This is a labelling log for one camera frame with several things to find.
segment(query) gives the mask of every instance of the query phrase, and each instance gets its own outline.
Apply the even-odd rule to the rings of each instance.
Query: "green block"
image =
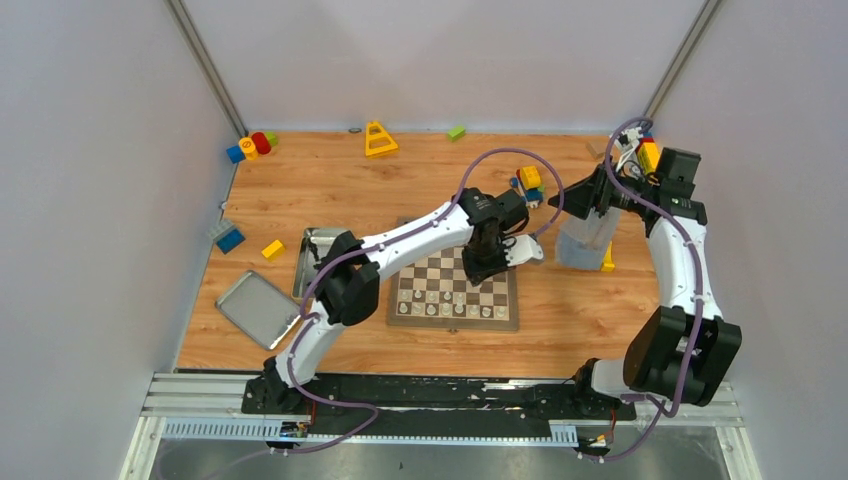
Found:
[[[450,139],[451,142],[455,142],[455,141],[459,140],[460,138],[462,138],[464,136],[465,136],[465,127],[463,125],[457,125],[457,126],[451,128],[450,131],[448,132],[448,139]]]

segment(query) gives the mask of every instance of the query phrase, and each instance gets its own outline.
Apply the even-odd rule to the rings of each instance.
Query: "green lego brick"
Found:
[[[277,138],[277,136],[274,135],[273,133],[271,133],[271,132],[262,132],[262,133],[265,134],[265,138],[268,139],[268,143],[270,143],[272,147],[276,147],[277,144],[280,143],[280,139]]]
[[[463,126],[463,125],[457,125],[457,126],[451,128],[450,131],[448,132],[448,139],[451,142],[455,142],[455,141],[459,140],[460,138],[462,138],[464,136],[465,136],[465,126]]]

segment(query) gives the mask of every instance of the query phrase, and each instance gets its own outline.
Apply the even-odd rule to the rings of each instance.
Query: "chessboard frame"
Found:
[[[398,225],[403,225],[411,220],[415,220],[415,217],[401,217],[398,220]],[[392,275],[391,278],[391,291],[389,292],[389,306],[388,315],[386,315],[386,323],[395,327],[444,328],[448,330],[474,329],[515,332],[518,330],[519,326],[518,284],[515,278],[515,269],[511,268],[504,272],[504,274],[506,274],[507,298],[510,299],[507,305],[509,312],[507,320],[495,320],[494,318],[445,318],[426,315],[399,315],[397,313],[397,306],[398,291],[400,290],[400,272],[398,272]]]

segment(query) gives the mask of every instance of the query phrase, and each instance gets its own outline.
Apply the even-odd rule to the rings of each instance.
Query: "red block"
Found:
[[[256,132],[251,135],[250,138],[253,140],[253,144],[256,145],[256,151],[259,152],[260,155],[265,155],[271,151],[271,143],[268,141],[268,138],[265,137],[264,133]]]

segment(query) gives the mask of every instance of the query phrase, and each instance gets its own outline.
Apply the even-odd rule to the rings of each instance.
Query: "clear plastic container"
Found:
[[[621,210],[617,208],[610,208],[604,216],[593,209],[586,220],[569,217],[559,227],[557,263],[580,270],[600,270],[620,218]]]

